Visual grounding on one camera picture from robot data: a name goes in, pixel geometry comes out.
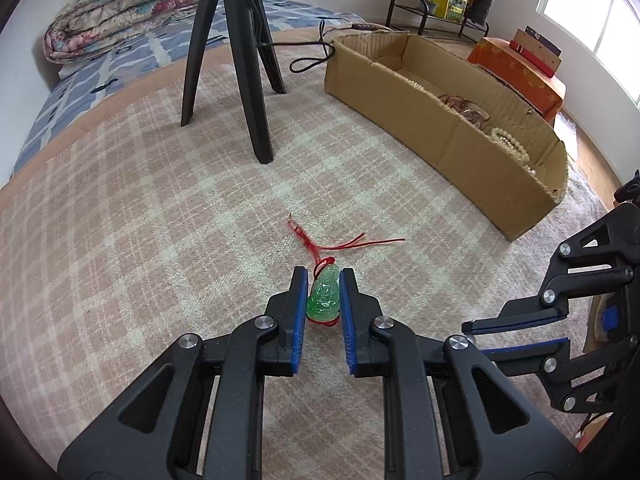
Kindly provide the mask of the gloved right hand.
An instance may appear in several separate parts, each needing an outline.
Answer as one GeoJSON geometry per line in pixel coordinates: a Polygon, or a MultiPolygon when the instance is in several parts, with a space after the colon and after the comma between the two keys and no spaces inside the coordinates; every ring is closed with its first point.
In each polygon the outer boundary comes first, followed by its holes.
{"type": "Polygon", "coordinates": [[[593,296],[589,308],[587,336],[582,352],[585,354],[600,350],[608,345],[608,331],[604,328],[603,315],[613,294],[593,296]]]}

